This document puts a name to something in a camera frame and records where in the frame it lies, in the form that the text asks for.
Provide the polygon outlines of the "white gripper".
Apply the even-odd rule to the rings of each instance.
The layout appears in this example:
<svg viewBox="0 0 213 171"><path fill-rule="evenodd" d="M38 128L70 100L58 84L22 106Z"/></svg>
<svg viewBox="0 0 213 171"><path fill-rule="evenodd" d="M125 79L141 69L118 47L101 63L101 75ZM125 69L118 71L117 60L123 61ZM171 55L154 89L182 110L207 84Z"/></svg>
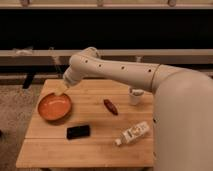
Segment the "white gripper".
<svg viewBox="0 0 213 171"><path fill-rule="evenodd" d="M54 94L60 96L65 93L70 86L75 86L80 82L80 75L78 72L73 70L71 67L67 68L63 74L63 80L65 83L60 84L56 89Z"/></svg>

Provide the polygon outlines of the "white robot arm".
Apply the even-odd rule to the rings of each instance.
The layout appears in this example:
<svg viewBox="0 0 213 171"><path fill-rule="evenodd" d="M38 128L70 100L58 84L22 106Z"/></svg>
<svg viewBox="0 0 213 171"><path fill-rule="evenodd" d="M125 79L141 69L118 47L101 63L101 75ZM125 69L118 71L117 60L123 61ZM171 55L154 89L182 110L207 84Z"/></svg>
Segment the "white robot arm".
<svg viewBox="0 0 213 171"><path fill-rule="evenodd" d="M181 67L102 60L94 47L73 54L67 87L93 74L154 95L154 171L213 171L213 79Z"/></svg>

